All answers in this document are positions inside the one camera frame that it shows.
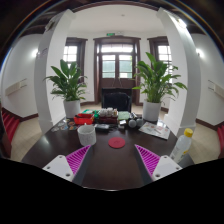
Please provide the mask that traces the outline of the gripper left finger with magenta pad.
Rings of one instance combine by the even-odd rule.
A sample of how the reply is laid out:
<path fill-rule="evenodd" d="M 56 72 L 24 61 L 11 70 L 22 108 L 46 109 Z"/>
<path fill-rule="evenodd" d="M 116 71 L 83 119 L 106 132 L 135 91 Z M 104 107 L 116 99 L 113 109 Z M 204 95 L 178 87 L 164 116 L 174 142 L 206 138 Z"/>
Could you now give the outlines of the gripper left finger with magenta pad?
<path fill-rule="evenodd" d="M 92 157 L 92 146 L 84 146 L 71 154 L 58 155 L 43 170 L 81 185 Z"/>

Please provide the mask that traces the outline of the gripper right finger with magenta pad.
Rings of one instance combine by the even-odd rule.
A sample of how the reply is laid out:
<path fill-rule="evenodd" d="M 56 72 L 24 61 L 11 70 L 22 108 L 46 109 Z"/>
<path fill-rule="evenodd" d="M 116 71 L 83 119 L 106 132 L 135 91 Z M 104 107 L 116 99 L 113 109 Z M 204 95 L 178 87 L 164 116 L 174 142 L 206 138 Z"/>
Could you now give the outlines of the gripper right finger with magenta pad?
<path fill-rule="evenodd" d="M 168 155 L 158 156 L 142 146 L 135 145 L 134 153 L 145 185 L 182 169 Z"/>

